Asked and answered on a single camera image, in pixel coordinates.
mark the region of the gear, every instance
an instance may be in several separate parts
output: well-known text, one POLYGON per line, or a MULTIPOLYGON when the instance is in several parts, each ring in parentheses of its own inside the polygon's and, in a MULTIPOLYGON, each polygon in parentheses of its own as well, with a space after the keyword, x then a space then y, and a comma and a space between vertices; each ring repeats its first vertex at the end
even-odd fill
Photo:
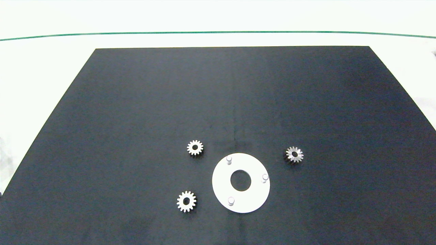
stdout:
POLYGON ((177 198, 177 205, 179 205, 177 208, 180 209, 180 211, 186 212, 191 211, 194 209, 195 202, 197 201, 196 196, 194 196, 194 193, 191 193, 190 191, 182 192, 182 195, 179 195, 179 198, 177 198), (188 204, 184 203, 185 198, 189 198, 188 204))
POLYGON ((188 144, 188 152, 191 155, 200 155, 203 150, 203 143, 199 140, 193 140, 188 144))
POLYGON ((297 147, 289 147, 286 151, 286 155, 287 155, 287 159, 290 162, 294 161, 294 163, 301 162, 304 156, 303 152, 297 147))

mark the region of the small metal gear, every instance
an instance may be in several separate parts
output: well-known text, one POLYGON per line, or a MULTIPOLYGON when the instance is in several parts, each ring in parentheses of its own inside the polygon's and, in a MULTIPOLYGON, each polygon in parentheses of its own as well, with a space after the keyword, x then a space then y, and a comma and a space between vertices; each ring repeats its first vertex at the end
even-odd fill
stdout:
POLYGON ((191 211, 192 209, 194 209, 195 206, 195 202, 197 201, 196 196, 194 196, 194 193, 191 193, 190 191, 185 191, 182 192, 182 195, 179 195, 179 198, 177 198, 177 205, 179 205, 177 208, 180 209, 180 211, 186 212, 186 211, 191 211), (184 204, 183 200, 185 198, 189 198, 189 203, 188 204, 184 204))
POLYGON ((301 162, 303 160, 303 152, 297 147, 289 147, 286 151, 287 159, 294 163, 301 162))
POLYGON ((203 143, 199 140, 193 140, 188 144, 188 152, 191 155, 200 155, 203 150, 203 143))

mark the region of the silver gear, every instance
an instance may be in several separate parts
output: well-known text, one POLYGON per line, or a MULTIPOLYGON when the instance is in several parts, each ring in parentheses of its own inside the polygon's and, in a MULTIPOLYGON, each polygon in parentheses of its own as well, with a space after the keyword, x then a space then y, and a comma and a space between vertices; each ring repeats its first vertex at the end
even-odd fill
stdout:
POLYGON ((297 147, 289 147, 286 151, 286 155, 287 155, 288 160, 290 162, 294 161, 294 163, 301 162, 301 160, 303 160, 303 156, 304 156, 303 152, 300 149, 298 149, 297 147), (296 157, 294 157, 292 155, 293 152, 297 153, 296 157))
POLYGON ((185 191, 182 192, 182 195, 179 195, 179 198, 177 198, 177 205, 179 205, 177 208, 180 209, 180 211, 186 212, 186 211, 191 211, 192 209, 194 209, 195 206, 195 202, 197 201, 196 196, 194 196, 194 193, 191 193, 190 191, 185 191), (189 203, 188 204, 184 204, 183 200, 185 198, 189 198, 189 203))
POLYGON ((203 150, 203 143, 201 143, 199 140, 193 140, 188 144, 188 152, 191 155, 200 155, 200 153, 203 150))

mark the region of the white ring plate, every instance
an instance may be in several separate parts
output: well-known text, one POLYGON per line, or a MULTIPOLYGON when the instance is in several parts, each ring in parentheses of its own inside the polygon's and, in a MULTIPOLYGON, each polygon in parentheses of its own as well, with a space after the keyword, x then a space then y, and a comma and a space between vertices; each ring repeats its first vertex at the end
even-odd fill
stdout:
POLYGON ((233 153, 232 163, 229 165, 225 156, 218 162, 212 174, 212 188, 218 201, 226 208, 237 213, 249 213, 260 208, 268 198, 269 178, 262 179, 268 174, 263 164, 255 157, 245 153, 233 153), (243 170, 250 175, 251 185, 245 191, 233 188, 230 177, 237 170, 243 170), (234 204, 228 204, 228 198, 235 199, 234 204))

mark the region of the metal pin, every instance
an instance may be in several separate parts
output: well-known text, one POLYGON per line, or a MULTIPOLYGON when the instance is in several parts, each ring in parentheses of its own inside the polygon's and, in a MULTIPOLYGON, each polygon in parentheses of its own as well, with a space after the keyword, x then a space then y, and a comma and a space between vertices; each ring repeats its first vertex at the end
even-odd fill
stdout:
POLYGON ((233 204, 235 203, 235 199, 233 197, 229 197, 227 201, 229 206, 233 206, 233 204))
POLYGON ((227 156, 225 159, 227 160, 227 165, 230 165, 232 163, 232 157, 231 156, 227 156))
POLYGON ((266 183, 266 181, 269 179, 268 174, 263 174, 262 175, 262 183, 266 183))

